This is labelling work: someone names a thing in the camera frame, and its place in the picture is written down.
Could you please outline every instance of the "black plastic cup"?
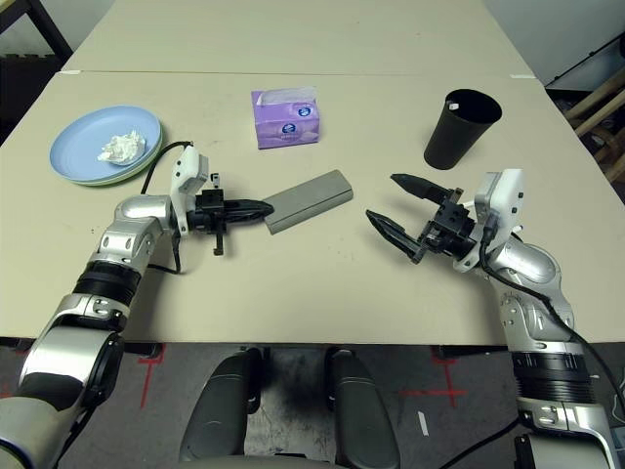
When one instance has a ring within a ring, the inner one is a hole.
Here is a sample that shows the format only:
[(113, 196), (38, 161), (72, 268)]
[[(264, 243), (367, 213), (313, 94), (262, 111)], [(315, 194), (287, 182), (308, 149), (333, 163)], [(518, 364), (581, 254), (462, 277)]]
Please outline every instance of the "black plastic cup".
[(426, 161), (436, 169), (453, 168), (500, 118), (501, 107), (488, 95), (475, 90), (452, 91), (424, 152)]

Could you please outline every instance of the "white table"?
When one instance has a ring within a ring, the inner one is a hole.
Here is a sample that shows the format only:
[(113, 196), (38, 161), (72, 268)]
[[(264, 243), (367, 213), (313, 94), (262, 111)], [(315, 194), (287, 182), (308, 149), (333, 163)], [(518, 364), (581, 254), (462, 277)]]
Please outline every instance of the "white table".
[(532, 73), (480, 0), (117, 0), (64, 69)]
[[(250, 90), (299, 85), (318, 88), (321, 141), (257, 150)], [(504, 116), (456, 168), (437, 171), (424, 162), (423, 148), (443, 96), (460, 87), (488, 93)], [(232, 228), (221, 258), (212, 255), (213, 237), (185, 240), (186, 274), (146, 275), (129, 340), (502, 343), (485, 281), (456, 273), (443, 256), (412, 265), (364, 210), (417, 234), (436, 207), (403, 192), (390, 174), (471, 194), (485, 171), (507, 167), (525, 170), (523, 238), (560, 261), (579, 331), (591, 341), (623, 338), (625, 210), (536, 80), (157, 72), (58, 74), (1, 148), (0, 335), (40, 331), (73, 288), (116, 203), (138, 193), (143, 177), (89, 189), (63, 180), (48, 162), (50, 144), (68, 123), (124, 103), (152, 110), (167, 141), (194, 140), (222, 175), (227, 198), (264, 198), (336, 168), (354, 187), (354, 200), (280, 234), (264, 225)], [(158, 165), (151, 193), (169, 190), (174, 157)]]

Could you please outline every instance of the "white wall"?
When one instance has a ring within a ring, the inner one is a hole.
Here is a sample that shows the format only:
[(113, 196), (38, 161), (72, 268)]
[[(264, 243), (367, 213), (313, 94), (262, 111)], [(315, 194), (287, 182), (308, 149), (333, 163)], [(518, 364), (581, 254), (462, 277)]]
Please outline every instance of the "white wall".
[[(108, 11), (114, 0), (42, 0), (41, 3), (57, 25), (72, 50), (85, 40)], [(0, 55), (52, 54), (27, 15), (0, 34)]]
[[(625, 31), (625, 0), (484, 0), (544, 84)], [(550, 88), (594, 90), (625, 66), (613, 44)]]

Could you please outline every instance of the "blue plate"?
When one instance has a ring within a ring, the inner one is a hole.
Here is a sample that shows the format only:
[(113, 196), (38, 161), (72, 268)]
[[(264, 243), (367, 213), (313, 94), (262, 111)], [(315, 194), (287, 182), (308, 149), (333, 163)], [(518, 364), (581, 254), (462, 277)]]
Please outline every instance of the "blue plate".
[[(146, 139), (144, 154), (127, 166), (98, 161), (102, 147), (113, 135), (136, 130)], [(153, 154), (161, 138), (160, 123), (141, 107), (105, 107), (74, 120), (59, 134), (50, 148), (50, 164), (64, 178), (88, 183), (117, 178)]]

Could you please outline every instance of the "gray block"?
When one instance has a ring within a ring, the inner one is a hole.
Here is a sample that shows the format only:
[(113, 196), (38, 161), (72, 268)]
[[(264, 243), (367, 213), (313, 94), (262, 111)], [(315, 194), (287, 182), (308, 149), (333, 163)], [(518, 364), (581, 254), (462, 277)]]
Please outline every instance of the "gray block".
[(352, 198), (352, 186), (341, 171), (335, 169), (266, 198), (265, 202), (273, 206), (273, 213), (265, 217), (265, 223), (275, 235)]

